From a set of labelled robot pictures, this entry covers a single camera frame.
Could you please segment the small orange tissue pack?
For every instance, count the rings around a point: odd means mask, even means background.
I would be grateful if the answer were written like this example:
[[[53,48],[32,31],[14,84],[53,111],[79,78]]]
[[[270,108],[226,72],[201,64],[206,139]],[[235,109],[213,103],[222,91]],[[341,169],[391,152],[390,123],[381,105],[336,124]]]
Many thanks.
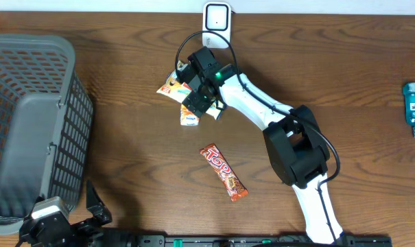
[[[180,125],[181,126],[197,126],[200,119],[189,111],[184,105],[180,105]]]

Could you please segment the cream snack bag blue edges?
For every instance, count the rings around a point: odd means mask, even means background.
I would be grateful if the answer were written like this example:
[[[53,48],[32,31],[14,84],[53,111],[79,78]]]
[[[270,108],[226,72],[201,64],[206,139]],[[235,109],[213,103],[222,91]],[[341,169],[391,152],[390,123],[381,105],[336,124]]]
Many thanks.
[[[187,64],[178,61],[179,71],[185,69],[186,66]],[[162,87],[160,87],[159,90],[157,90],[157,93],[172,98],[173,100],[180,103],[180,105],[182,104],[183,100],[190,94],[190,92],[191,89],[185,82],[180,83],[177,81],[176,71],[170,73],[167,77],[165,84]],[[215,107],[215,103],[213,103],[206,113],[212,116],[215,120],[218,120],[222,115],[222,110],[217,109]]]

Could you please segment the red orange candy bar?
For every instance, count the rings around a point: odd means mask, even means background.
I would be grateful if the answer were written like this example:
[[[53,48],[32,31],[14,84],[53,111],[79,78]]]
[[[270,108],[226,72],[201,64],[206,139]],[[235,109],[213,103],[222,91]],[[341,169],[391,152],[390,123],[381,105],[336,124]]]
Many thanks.
[[[224,184],[232,202],[236,202],[238,199],[248,195],[248,190],[242,184],[214,143],[200,149],[200,154],[208,161],[210,166],[216,172],[219,179]]]

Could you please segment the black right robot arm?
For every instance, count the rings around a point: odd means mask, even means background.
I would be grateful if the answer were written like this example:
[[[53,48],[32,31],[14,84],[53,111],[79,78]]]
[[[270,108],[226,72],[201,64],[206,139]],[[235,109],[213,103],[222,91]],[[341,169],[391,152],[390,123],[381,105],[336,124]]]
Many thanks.
[[[337,222],[327,183],[327,161],[340,158],[321,133],[312,111],[302,105],[282,104],[258,89],[237,63],[223,66],[207,47],[188,57],[186,65],[175,65],[179,82],[190,94],[183,104],[196,116],[210,106],[235,108],[263,133],[272,169],[296,194],[305,217],[308,238],[319,244],[336,244],[343,234]]]

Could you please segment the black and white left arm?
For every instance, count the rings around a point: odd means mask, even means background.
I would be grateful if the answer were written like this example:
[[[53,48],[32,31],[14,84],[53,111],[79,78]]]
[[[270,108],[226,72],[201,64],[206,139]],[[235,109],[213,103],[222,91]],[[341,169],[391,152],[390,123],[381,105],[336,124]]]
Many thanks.
[[[37,197],[28,215],[23,218],[16,244],[26,243],[41,247],[127,247],[133,246],[133,235],[128,231],[106,228],[112,214],[98,196],[92,182],[86,182],[86,209],[90,218],[71,224],[69,211],[61,197]]]

